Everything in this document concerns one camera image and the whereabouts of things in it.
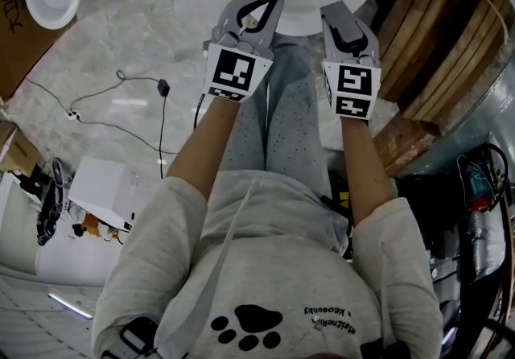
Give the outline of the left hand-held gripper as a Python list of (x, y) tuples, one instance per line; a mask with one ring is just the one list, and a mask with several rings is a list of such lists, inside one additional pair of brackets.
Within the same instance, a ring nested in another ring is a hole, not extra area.
[[(245, 27), (244, 18), (262, 6), (257, 25)], [(283, 6), (284, 0), (232, 0), (225, 7), (206, 43), (203, 94), (235, 102), (254, 94), (273, 64), (270, 46)]]

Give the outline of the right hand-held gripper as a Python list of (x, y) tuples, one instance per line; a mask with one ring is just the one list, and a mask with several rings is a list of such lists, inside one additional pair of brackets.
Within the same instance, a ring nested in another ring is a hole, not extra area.
[(338, 28), (339, 13), (335, 6), (323, 6), (320, 15), (327, 59), (322, 62), (324, 87), (331, 110), (341, 117), (368, 121), (381, 85), (381, 70), (376, 68), (381, 64), (378, 39), (361, 19), (354, 19), (355, 64), (338, 63), (342, 55), (333, 29)]

